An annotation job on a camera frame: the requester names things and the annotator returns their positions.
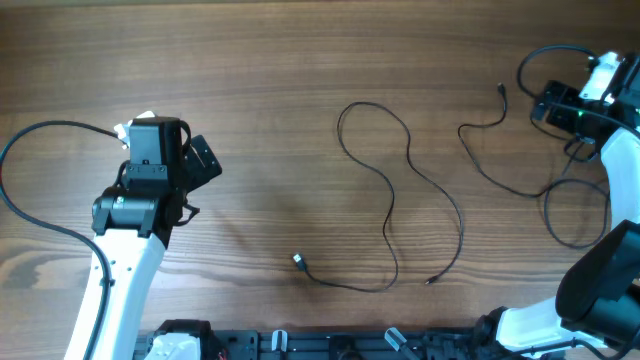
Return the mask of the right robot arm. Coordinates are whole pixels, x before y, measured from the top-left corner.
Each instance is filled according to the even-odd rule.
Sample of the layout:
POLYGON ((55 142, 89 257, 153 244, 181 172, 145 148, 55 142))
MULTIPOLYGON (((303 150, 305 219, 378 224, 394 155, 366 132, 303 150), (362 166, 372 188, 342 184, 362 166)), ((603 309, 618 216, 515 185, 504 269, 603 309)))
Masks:
POLYGON ((530 120, 590 144, 606 169, 605 225, 563 277, 556 295, 481 317, 466 343, 471 359, 549 359, 575 348, 622 359, 639 347, 639 55, 589 49, 581 89, 550 81, 531 96, 530 120))

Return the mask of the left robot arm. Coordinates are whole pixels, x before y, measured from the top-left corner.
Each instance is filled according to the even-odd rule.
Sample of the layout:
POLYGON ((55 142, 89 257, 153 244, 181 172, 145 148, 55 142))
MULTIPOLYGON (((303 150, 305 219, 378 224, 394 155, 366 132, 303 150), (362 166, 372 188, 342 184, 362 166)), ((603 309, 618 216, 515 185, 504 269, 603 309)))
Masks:
POLYGON ((65 356, 129 359, 150 285, 174 228, 188 223, 190 192, 222 172, 202 136, 174 117, 146 112, 115 128, 130 150, 116 184, 93 204, 88 284, 65 356))

